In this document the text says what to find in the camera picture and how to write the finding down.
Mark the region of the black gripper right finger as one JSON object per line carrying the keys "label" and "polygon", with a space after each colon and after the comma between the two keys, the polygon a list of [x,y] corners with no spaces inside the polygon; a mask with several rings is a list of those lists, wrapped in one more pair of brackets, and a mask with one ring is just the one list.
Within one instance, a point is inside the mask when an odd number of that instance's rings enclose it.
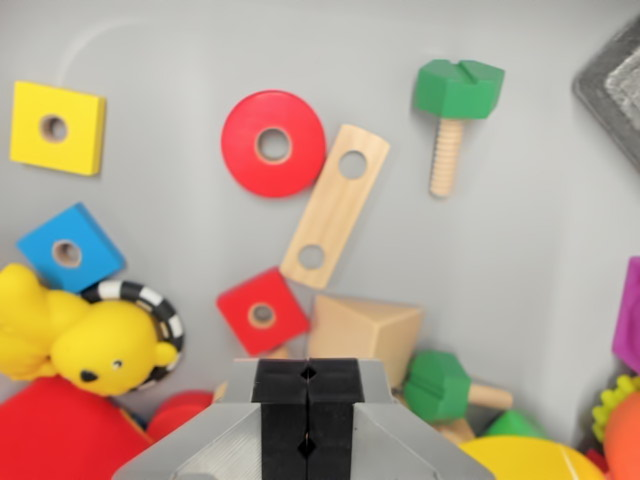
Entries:
{"label": "black gripper right finger", "polygon": [[492,479],[494,475],[396,401],[379,360],[312,359],[310,479]]}

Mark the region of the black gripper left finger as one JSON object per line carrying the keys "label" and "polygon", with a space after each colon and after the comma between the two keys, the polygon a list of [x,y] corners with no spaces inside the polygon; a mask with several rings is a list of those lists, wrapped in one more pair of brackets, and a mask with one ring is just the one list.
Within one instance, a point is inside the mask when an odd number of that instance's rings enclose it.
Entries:
{"label": "black gripper left finger", "polygon": [[307,362],[241,359],[222,398],[121,467],[116,479],[304,479]]}

